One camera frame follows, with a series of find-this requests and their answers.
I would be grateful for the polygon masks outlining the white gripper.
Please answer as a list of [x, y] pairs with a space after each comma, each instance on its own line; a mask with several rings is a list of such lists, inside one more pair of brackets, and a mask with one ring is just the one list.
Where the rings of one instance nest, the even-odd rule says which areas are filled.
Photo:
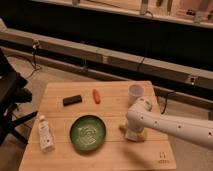
[[137, 139], [138, 141], [145, 141], [147, 138], [147, 132], [144, 130], [144, 124], [140, 120], [127, 120], [126, 125], [119, 125], [119, 129], [123, 132], [127, 130], [127, 128], [131, 131], [138, 133]]

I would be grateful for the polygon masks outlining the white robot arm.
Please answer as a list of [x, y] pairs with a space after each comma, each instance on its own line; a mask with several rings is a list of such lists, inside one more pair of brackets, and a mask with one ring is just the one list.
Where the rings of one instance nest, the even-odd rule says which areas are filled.
[[213, 150], [213, 121], [161, 115], [151, 111], [148, 98], [139, 97], [128, 108], [124, 137], [139, 141], [144, 128], [154, 129]]

